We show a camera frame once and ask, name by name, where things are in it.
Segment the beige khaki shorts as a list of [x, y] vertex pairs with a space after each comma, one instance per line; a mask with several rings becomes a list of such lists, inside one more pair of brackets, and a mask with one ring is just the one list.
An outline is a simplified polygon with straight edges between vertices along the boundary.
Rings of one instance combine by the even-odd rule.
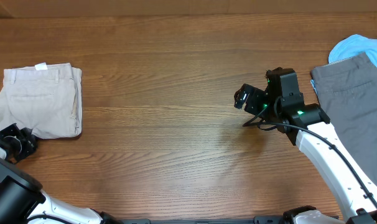
[[81, 78], [82, 70], [70, 63], [5, 69], [0, 129], [15, 123], [41, 139], [81, 135]]

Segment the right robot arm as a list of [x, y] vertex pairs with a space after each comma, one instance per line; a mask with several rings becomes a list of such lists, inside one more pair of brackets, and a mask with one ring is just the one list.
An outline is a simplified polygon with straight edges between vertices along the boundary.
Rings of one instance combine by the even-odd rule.
[[305, 104], [292, 68], [267, 70], [265, 90], [243, 84], [235, 108], [253, 114], [244, 126], [277, 129], [313, 163], [341, 210], [341, 223], [377, 223], [377, 186], [339, 140], [320, 105]]

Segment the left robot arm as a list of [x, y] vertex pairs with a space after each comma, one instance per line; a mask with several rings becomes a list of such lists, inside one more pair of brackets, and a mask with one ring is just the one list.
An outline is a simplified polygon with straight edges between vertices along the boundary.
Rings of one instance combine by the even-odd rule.
[[3, 223], [120, 223], [90, 208], [78, 208], [50, 197], [42, 184], [16, 164], [35, 153], [37, 137], [17, 125], [0, 130], [0, 224]]

